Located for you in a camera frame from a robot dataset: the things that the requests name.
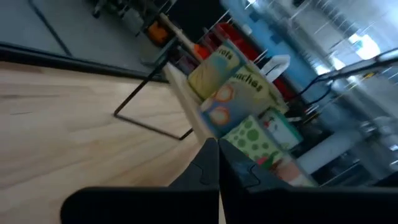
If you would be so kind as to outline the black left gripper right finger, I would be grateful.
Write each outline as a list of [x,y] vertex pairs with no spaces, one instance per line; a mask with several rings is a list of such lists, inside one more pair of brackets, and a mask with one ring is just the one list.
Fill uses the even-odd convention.
[[398,172],[370,187],[293,187],[218,144],[227,224],[398,224]]

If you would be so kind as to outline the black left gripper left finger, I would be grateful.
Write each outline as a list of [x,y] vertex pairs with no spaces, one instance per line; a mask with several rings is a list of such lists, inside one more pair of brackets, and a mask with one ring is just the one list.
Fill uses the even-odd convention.
[[218,224],[219,145],[208,138],[168,187],[85,187],[60,209],[61,224]]

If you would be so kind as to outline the pink tomatoes can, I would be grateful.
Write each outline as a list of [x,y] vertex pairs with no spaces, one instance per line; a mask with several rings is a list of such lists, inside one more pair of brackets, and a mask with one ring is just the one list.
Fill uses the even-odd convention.
[[265,153],[254,160],[260,167],[267,169],[290,185],[295,187],[317,187],[317,184],[301,170],[295,161],[283,152]]

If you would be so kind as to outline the green peas can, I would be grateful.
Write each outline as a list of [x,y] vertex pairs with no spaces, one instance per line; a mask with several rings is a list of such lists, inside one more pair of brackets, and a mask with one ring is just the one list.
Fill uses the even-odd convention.
[[282,150],[271,134],[252,115],[223,136],[223,139],[260,165],[269,167],[283,157]]

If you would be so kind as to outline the white mixed vegetables can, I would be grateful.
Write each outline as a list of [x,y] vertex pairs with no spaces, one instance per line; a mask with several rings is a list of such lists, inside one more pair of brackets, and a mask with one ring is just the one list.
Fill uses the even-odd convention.
[[272,134],[282,149],[289,151],[303,141],[297,129],[288,119],[274,108],[269,108],[259,115],[259,121]]

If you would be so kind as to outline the yellow carrots can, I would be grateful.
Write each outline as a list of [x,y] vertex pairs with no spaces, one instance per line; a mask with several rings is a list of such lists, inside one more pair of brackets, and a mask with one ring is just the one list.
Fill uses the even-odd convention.
[[189,74],[188,84],[201,100],[205,100],[247,62],[237,46],[225,40]]

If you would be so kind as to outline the wooden ramp board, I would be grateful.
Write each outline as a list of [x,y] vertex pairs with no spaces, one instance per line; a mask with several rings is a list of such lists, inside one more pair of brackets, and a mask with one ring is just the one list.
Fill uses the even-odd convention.
[[[119,112],[154,78],[155,74],[159,71],[163,71],[167,81],[169,82],[169,86],[172,89],[173,93],[177,97],[180,106],[185,113],[185,116],[188,122],[191,125],[191,128],[182,136],[176,136],[172,133],[168,133],[159,128],[149,126],[148,124],[144,124],[142,122],[136,121],[132,118],[128,118],[126,116],[120,115]],[[193,97],[193,92],[191,91],[186,76],[177,69],[170,62],[163,61],[161,62],[150,74],[148,77],[143,79],[143,81],[132,91],[132,93],[115,109],[113,116],[117,119],[125,121],[127,123],[135,124],[140,126],[141,128],[147,129],[149,131],[153,131],[155,133],[161,134],[163,136],[167,136],[169,138],[183,141],[187,138],[191,133],[194,133],[200,143],[203,143],[208,138],[213,138],[214,135],[211,132],[211,129],[204,122],[201,113],[199,112],[199,104],[195,97]]]

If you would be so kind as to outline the white paper sign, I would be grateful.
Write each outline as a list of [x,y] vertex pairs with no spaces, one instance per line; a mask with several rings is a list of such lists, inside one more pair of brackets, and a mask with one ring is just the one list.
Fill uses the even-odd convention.
[[275,55],[261,68],[261,74],[267,81],[273,82],[285,72],[289,65],[289,55]]

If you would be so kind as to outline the orange object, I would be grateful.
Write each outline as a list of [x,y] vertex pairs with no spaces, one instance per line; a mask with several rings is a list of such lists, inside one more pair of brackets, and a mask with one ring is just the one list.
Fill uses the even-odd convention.
[[165,45],[170,39],[170,34],[168,30],[159,21],[154,21],[147,28],[147,35],[150,40],[158,46]]

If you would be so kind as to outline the grey floor object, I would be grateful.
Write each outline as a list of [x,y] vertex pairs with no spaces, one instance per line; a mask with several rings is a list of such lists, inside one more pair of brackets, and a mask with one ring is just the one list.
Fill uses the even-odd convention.
[[133,8],[128,10],[122,18],[123,24],[131,31],[133,34],[137,34],[144,23],[141,15]]

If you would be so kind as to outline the black aluminium table frame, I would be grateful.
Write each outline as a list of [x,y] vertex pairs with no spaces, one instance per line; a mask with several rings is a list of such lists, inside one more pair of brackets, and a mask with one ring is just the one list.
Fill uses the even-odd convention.
[[147,72],[119,68],[5,42],[0,42],[0,61],[138,80],[144,80],[150,75]]

